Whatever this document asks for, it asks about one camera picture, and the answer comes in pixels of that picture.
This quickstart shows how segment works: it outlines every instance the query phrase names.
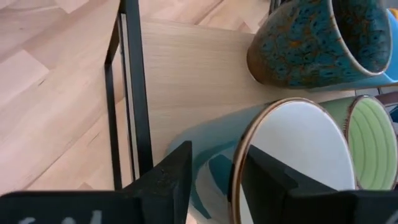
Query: light wood surface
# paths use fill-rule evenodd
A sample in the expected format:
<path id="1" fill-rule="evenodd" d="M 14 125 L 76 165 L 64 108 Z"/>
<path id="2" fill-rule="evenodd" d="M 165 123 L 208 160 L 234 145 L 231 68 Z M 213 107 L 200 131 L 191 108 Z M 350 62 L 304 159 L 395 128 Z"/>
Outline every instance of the light wood surface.
<path id="1" fill-rule="evenodd" d="M 118 4 L 0 1 L 0 194 L 113 189 L 103 62 Z M 266 0 L 140 1 L 155 163 L 176 134 L 208 119 L 287 96 L 321 101 L 353 94 L 285 91 L 250 77 L 245 55 L 252 35 L 243 32 L 255 33 L 268 7 Z M 114 78 L 126 185 L 119 54 Z"/>

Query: mug rim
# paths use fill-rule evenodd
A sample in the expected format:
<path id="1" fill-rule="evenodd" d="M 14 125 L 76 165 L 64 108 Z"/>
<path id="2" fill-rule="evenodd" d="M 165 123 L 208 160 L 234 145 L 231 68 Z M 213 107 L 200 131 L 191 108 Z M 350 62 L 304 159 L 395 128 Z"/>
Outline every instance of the mug rim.
<path id="1" fill-rule="evenodd" d="M 395 129 L 394 129 L 393 121 L 392 121 L 392 119 L 391 119 L 390 114 L 386 111 L 386 107 L 384 106 L 384 104 L 381 103 L 381 102 L 380 102 L 376 97 L 374 97 L 374 96 L 369 96 L 369 95 L 355 96 L 354 101 L 349 105 L 349 107 L 348 107 L 348 109 L 347 109 L 348 117 L 346 118 L 346 121 L 345 121 L 345 124 L 344 124 L 345 128 L 344 128 L 344 130 L 343 130 L 343 134 L 344 134 L 344 137 L 346 138 L 347 143 L 348 143 L 348 134 L 349 134 L 349 131 L 348 131 L 348 130 L 349 130 L 349 124 L 350 124 L 350 121 L 351 121 L 351 118 L 352 118 L 352 115 L 353 115 L 353 110 L 354 110 L 355 106 L 356 106 L 360 101 L 362 101 L 363 99 L 371 99 L 371 100 L 373 100 L 374 102 L 376 102 L 377 104 L 379 104 L 380 106 L 382 106 L 382 108 L 384 108 L 384 112 L 387 114 L 387 117 L 388 117 L 388 119 L 389 119 L 389 121 L 390 121 L 390 122 L 389 122 L 389 126 L 390 126 L 390 128 L 392 128 L 392 130 L 394 131 L 395 140 L 396 140 L 396 142 L 397 142 L 397 147 L 396 147 L 397 157 L 396 157 L 396 161 L 397 161 L 397 165 L 398 165 L 398 140 L 397 140 L 397 134 L 396 134 Z M 396 184 L 397 184 L 397 178 L 398 178 L 398 166 L 397 166 L 397 170 L 396 170 L 396 173 L 395 173 L 394 181 L 392 182 L 392 185 L 391 185 L 391 187 L 389 188 L 390 190 L 394 189 L 394 187 L 396 186 Z M 357 183 L 357 186 L 358 186 L 359 189 L 365 190 L 365 189 L 361 186 L 361 183 L 360 183 L 359 178 L 358 178 L 357 176 L 356 176 L 356 183 Z"/>
<path id="2" fill-rule="evenodd" d="M 251 141 L 257 132 L 257 130 L 260 128 L 260 123 L 264 121 L 264 119 L 270 115 L 271 112 L 276 110 L 277 108 L 286 105 L 287 103 L 291 102 L 304 102 L 304 103 L 309 103 L 313 106 L 316 106 L 317 108 L 321 109 L 322 112 L 324 112 L 335 124 L 336 130 L 340 134 L 345 148 L 348 151 L 349 155 L 349 160 L 351 161 L 351 165 L 353 168 L 353 177 L 354 177 L 354 184 L 356 186 L 356 174 L 354 171 L 354 161 L 351 156 L 351 153 L 349 151 L 349 146 L 348 142 L 345 138 L 345 135 L 343 134 L 342 130 L 339 128 L 337 122 L 335 119 L 330 115 L 329 112 L 327 112 L 326 109 L 324 109 L 322 106 L 319 104 L 308 100 L 306 98 L 301 98 L 301 97 L 292 97 L 292 98 L 285 98 L 282 100 L 277 100 L 272 102 L 267 108 L 264 108 L 253 120 L 250 122 L 248 127 L 246 128 L 245 132 L 241 136 L 241 140 L 238 143 L 236 147 L 236 151 L 234 153 L 233 157 L 233 169 L 231 170 L 231 189 L 228 192 L 228 210 L 229 210 L 229 215 L 230 215 L 230 220 L 232 220 L 232 223 L 234 224 L 242 224 L 241 221 L 241 214 L 240 214 L 240 187 L 241 187 L 241 179 L 242 179 L 242 173 L 243 173 L 243 167 L 244 163 L 246 162 L 246 157 L 248 154 L 249 146 L 251 145 Z"/>
<path id="3" fill-rule="evenodd" d="M 330 14 L 330 19 L 332 24 L 335 27 L 335 31 L 337 33 L 337 36 L 339 37 L 338 42 L 340 43 L 341 47 L 343 48 L 344 52 L 346 53 L 346 55 L 351 59 L 351 62 L 353 62 L 353 65 L 359 69 L 359 71 L 361 71 L 362 74 L 365 74 L 368 77 L 373 77 L 376 75 L 382 75 L 389 67 L 390 63 L 391 63 L 391 58 L 392 58 L 392 33 L 391 33 L 391 24 L 390 24 L 390 20 L 388 18 L 387 15 L 387 10 L 385 9 L 384 11 L 384 17 L 386 18 L 387 22 L 388 22 L 388 28 L 390 30 L 389 32 L 389 36 L 390 36 L 390 51 L 389 51 L 389 57 L 388 57 L 388 61 L 385 64 L 385 66 L 383 66 L 383 69 L 378 71 L 378 72 L 372 72 L 366 68 L 364 68 L 359 62 L 358 60 L 354 57 L 354 55 L 351 53 L 351 51 L 349 50 L 346 42 L 343 39 L 343 36 L 341 35 L 340 29 L 338 27 L 337 24 L 337 20 L 335 17 L 335 11 L 333 9 L 333 0 L 328 0 L 328 10 L 329 10 L 329 14 Z"/>

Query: green mug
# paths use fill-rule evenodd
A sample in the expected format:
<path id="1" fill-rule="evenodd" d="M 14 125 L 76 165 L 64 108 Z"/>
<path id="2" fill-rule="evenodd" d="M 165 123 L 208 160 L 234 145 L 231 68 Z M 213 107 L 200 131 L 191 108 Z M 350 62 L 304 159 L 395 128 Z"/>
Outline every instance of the green mug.
<path id="1" fill-rule="evenodd" d="M 380 101 L 354 96 L 320 103 L 343 131 L 354 162 L 357 186 L 390 190 L 397 179 L 397 138 Z"/>

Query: black metal frame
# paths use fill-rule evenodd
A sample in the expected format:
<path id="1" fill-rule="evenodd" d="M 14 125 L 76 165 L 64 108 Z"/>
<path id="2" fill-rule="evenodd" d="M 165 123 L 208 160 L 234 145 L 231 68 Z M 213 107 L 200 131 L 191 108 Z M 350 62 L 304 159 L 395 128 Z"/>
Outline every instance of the black metal frame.
<path id="1" fill-rule="evenodd" d="M 111 157 L 115 190 L 122 189 L 112 70 L 112 62 L 119 44 L 121 49 L 124 91 L 126 97 L 129 153 L 132 180 L 134 181 L 139 176 L 150 171 L 154 166 L 149 132 L 149 116 L 146 98 L 138 0 L 121 1 L 104 63 L 109 136 L 111 141 Z M 134 163 L 135 154 L 137 156 L 136 159 L 138 164 Z"/>

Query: parquet floor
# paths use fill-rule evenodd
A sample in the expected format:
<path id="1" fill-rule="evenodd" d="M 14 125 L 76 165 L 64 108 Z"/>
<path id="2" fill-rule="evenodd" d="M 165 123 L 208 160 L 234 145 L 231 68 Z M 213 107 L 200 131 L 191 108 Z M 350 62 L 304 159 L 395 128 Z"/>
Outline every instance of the parquet floor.
<path id="1" fill-rule="evenodd" d="M 113 188 L 103 61 L 118 4 L 0 0 L 0 194 Z M 268 7 L 267 0 L 140 1 L 142 19 L 241 32 L 257 31 Z"/>

